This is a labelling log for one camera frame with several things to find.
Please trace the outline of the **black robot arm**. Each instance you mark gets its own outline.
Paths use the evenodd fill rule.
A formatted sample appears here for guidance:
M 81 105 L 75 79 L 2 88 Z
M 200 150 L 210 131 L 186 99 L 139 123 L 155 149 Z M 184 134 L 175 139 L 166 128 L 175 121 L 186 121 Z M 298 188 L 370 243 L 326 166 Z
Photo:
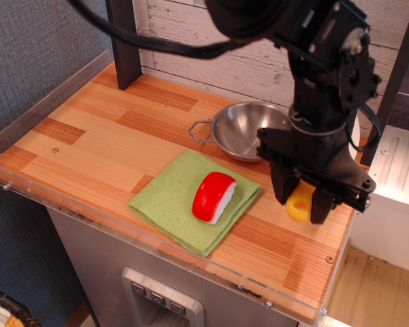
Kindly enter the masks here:
M 321 224 L 337 205 L 364 211 L 375 182 L 351 151 L 367 151 L 352 139 L 362 112 L 375 128 L 380 121 L 367 105 L 380 77 L 369 55 L 369 25 L 351 1 L 208 1 L 218 30 L 239 43 L 271 40 L 285 48 L 294 101 L 289 125 L 258 130 L 258 154 L 267 159 L 277 200 L 289 205 L 301 183 L 313 188 L 309 219 Z

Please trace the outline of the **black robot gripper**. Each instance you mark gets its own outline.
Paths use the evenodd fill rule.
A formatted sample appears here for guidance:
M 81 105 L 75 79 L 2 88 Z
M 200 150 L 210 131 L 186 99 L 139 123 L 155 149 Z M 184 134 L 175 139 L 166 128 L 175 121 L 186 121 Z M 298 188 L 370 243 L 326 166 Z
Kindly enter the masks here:
M 323 224 L 331 210 L 342 203 L 364 212 L 370 203 L 374 180 L 354 161 L 350 149 L 365 152 L 377 139 L 363 146 L 354 144 L 351 133 L 340 127 L 325 133 L 263 128 L 257 131 L 258 154 L 269 160 L 276 199 L 285 204 L 299 185 L 306 181 L 316 190 L 312 196 L 312 224 Z

